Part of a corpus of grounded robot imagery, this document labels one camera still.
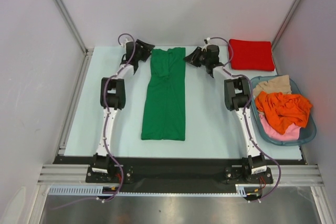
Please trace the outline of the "green t-shirt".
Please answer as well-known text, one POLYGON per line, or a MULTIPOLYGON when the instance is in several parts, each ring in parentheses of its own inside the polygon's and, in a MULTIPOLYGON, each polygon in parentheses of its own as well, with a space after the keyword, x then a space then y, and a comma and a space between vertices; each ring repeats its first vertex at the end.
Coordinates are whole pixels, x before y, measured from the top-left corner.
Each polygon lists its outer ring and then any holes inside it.
POLYGON ((185 56, 183 47, 152 51, 142 140, 185 140, 185 56))

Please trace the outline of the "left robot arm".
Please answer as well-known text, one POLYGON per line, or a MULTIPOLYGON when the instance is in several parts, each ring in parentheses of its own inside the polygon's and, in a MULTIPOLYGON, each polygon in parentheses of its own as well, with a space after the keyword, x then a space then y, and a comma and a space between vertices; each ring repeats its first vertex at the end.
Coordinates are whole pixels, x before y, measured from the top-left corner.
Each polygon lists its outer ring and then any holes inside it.
POLYGON ((101 79, 100 105, 103 108, 103 127, 101 138, 90 165, 91 174, 98 176, 105 182, 115 178, 118 162, 112 155, 111 142, 113 128, 118 113, 126 104, 125 80, 133 76, 139 67, 140 61, 147 61, 153 44, 141 40, 126 41, 123 44, 125 54, 122 56, 118 71, 111 77, 101 79))

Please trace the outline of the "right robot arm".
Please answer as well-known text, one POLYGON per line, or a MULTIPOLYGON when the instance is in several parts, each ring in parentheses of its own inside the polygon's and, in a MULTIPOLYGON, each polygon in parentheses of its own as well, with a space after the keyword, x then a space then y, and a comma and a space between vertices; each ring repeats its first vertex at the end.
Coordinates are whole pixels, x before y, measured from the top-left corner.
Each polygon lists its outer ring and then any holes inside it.
POLYGON ((244 137, 245 156, 242 157, 241 177, 249 183, 260 180, 267 172, 267 164, 252 123, 250 80, 243 74, 232 74, 225 68, 220 62, 217 45, 196 47, 184 61, 195 67, 204 66, 212 78, 219 74, 224 80, 225 107, 237 119, 244 137))

